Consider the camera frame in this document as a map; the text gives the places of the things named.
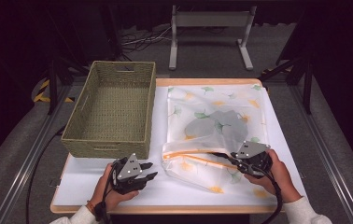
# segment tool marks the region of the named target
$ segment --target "black cable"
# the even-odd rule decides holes
[[[134,34],[138,34],[138,33],[143,33],[141,36],[137,37],[136,35]],[[147,36],[149,32],[148,31],[145,31],[145,32],[136,32],[136,33],[131,33],[131,34],[128,34],[128,35],[125,35],[127,36],[128,39],[124,40],[125,42],[134,42],[134,41],[137,41],[137,40],[140,40],[140,39],[143,39],[145,36]],[[128,36],[131,35],[134,37],[134,39],[130,39]]]
[[[28,185],[27,197],[25,199],[25,223],[26,224],[29,224],[29,199],[30,199],[30,196],[31,196],[31,188],[32,188],[32,184],[34,182],[34,177],[35,177],[37,165],[39,164],[40,159],[42,158],[43,154],[45,153],[46,148],[49,146],[50,142],[54,139],[55,136],[61,135],[61,133],[64,131],[64,129],[65,129],[65,125],[60,130],[58,130],[57,133],[55,133],[51,137],[51,139],[48,141],[48,143],[43,147],[42,151],[40,152],[39,157],[37,158],[37,160],[35,162],[34,170],[33,170],[32,175],[31,175],[31,180],[30,180],[29,185]]]
[[[221,152],[211,152],[210,154],[213,154],[214,156],[217,157],[222,157],[224,159],[227,159],[229,161],[231,161],[231,159],[234,160],[234,158],[229,157],[229,155],[227,155],[226,153],[221,153]],[[278,184],[275,182],[275,179],[270,176],[267,172],[263,171],[261,168],[254,166],[254,165],[250,165],[246,162],[240,161],[241,164],[243,164],[246,167],[251,167],[252,169],[261,172],[262,174],[264,174],[267,178],[269,178],[269,180],[272,182],[273,187],[275,188],[275,196],[276,196],[276,200],[277,200],[277,207],[275,209],[275,211],[273,212],[272,215],[270,215],[264,222],[262,222],[262,224],[268,224],[270,223],[276,216],[278,216],[279,212],[282,209],[282,195],[281,195],[281,188],[278,186]]]
[[[112,169],[110,170],[109,176],[107,177],[107,180],[106,180],[102,201],[94,207],[95,220],[100,221],[102,219],[105,224],[111,223],[111,219],[110,217],[107,216],[107,213],[106,213],[106,196],[110,193],[110,191],[112,191],[112,189],[110,189],[110,191],[108,191],[108,189],[109,189],[110,182],[112,181],[111,176],[114,170],[115,170],[115,166],[113,165]]]
[[[251,166],[253,169],[261,172],[262,174],[264,174],[267,178],[270,179],[270,181],[273,184],[273,187],[275,188],[275,196],[276,196],[276,200],[277,200],[277,207],[275,209],[275,211],[273,212],[273,214],[271,216],[269,216],[265,221],[262,222],[262,224],[268,224],[270,223],[276,216],[278,216],[279,212],[282,209],[282,195],[281,195],[281,188],[278,186],[278,184],[275,182],[275,179],[270,176],[269,174],[267,174],[266,172],[264,172],[261,168],[256,167],[256,166]]]
[[[133,51],[142,51],[142,50],[146,49],[148,46],[150,46],[151,44],[156,44],[156,43],[159,43],[162,40],[164,40],[164,38],[162,36],[167,36],[169,32],[170,32],[170,28],[158,31],[156,33],[153,31],[146,32],[146,33],[142,34],[141,37],[130,41],[131,44],[133,44],[133,42],[134,42],[133,48],[123,47],[123,49],[128,50],[128,51],[124,51],[124,52],[131,53]]]
[[[133,34],[128,34],[128,35],[122,35],[121,36],[121,40],[122,41],[135,41],[137,38],[136,38],[136,35],[133,35]]]

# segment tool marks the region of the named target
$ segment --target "hand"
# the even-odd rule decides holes
[[[104,174],[98,180],[97,186],[95,187],[94,194],[90,199],[90,202],[93,206],[96,206],[103,199],[104,189],[106,187],[106,181],[109,176],[110,171],[112,170],[112,166],[110,164],[104,170]],[[106,196],[106,211],[110,211],[116,208],[119,203],[131,200],[133,197],[138,195],[138,191],[131,191],[124,195],[117,193],[116,191],[110,191]]]
[[[287,166],[283,161],[280,161],[275,151],[269,149],[266,151],[273,161],[271,171],[273,173],[275,182],[281,188],[281,195],[284,203],[292,203],[302,198],[298,190],[293,186]],[[275,194],[275,188],[266,176],[257,179],[251,175],[244,175],[246,179],[252,184],[264,187],[269,193]]]

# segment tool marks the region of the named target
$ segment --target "gray floor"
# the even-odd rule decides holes
[[[217,35],[200,30],[183,32],[178,38],[176,71],[168,70],[170,51],[168,40],[151,45],[142,51],[128,53],[127,56],[133,61],[156,62],[157,74],[160,76],[258,77],[262,70],[275,66],[275,60],[292,30],[293,25],[274,27],[265,25],[252,28],[247,49],[254,65],[253,71],[245,69],[236,46],[235,39],[239,37],[237,35],[240,32],[230,28]],[[353,200],[353,152],[328,108],[317,83],[314,82],[312,89],[313,114],[307,117],[302,112],[299,97],[295,97],[296,90],[301,91],[301,85],[296,88],[289,87],[282,81],[282,77],[278,75],[263,84],[270,90],[270,99],[293,159],[298,170],[305,176],[303,182],[308,198],[315,210],[329,217],[333,223],[353,223],[353,217],[348,212],[348,208],[353,203],[345,203],[343,200],[344,197]],[[81,87],[81,82],[75,83],[67,96],[78,98]],[[74,103],[62,104],[54,122],[49,127],[44,142],[65,125],[73,106]],[[47,103],[35,103],[35,107],[0,147],[0,208],[5,207],[2,202],[6,197],[10,197],[7,193],[13,185],[15,176],[19,176],[24,160],[29,156],[43,124],[49,118],[48,109]],[[318,148],[318,140],[307,124],[307,118],[317,125],[320,137],[329,150],[350,196],[343,195],[344,192],[338,190],[340,182],[337,179],[335,181],[332,171],[325,164],[326,161],[321,159],[321,148]],[[55,191],[54,187],[49,186],[49,182],[60,177],[67,153],[60,142],[60,137],[55,137],[43,154],[31,190],[31,223],[49,223],[60,216],[52,214],[49,210]],[[26,179],[22,179],[21,184],[23,185],[25,181]],[[27,185],[25,184],[20,194],[13,197],[15,203],[8,205],[10,213],[5,214],[6,223],[25,222]],[[267,217],[268,214],[252,215],[250,223],[261,223]],[[273,223],[288,223],[288,220],[285,214],[280,214]]]

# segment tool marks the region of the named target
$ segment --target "woven storage basket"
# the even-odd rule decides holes
[[[155,63],[94,62],[62,142],[78,158],[147,159]]]

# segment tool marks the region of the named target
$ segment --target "basket handle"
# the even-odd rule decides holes
[[[106,147],[95,147],[95,151],[120,151],[120,149],[117,148],[106,148]]]

